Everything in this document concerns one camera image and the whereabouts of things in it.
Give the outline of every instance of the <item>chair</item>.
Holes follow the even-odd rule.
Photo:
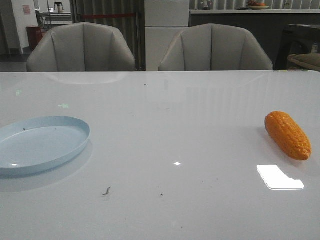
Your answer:
[[[273,64],[246,29],[204,24],[180,31],[159,71],[272,70]]]
[[[136,64],[117,28],[81,22],[49,30],[26,67],[28,72],[129,72]]]

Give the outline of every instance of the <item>kettle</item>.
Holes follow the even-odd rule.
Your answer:
[[[56,7],[58,8],[58,13],[61,14],[64,12],[64,5],[60,1],[55,1],[54,2],[54,10],[56,10]]]

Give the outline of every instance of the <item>red rope barrier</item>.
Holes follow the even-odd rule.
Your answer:
[[[135,17],[135,13],[127,14],[109,14],[109,15],[82,15],[83,19],[119,19],[119,18],[130,18]]]

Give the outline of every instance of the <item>gray chair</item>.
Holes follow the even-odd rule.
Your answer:
[[[246,29],[205,24],[180,31],[159,71],[272,70],[273,64]]]
[[[75,23],[49,30],[26,62],[28,72],[129,72],[135,58],[115,27]]]

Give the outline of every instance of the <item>table surface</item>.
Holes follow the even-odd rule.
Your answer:
[[[319,90],[314,71],[0,73],[0,127],[70,116],[91,128],[68,163],[0,176],[1,239],[318,240]],[[272,141],[272,111],[304,129],[309,160]],[[260,165],[304,187],[270,189]]]

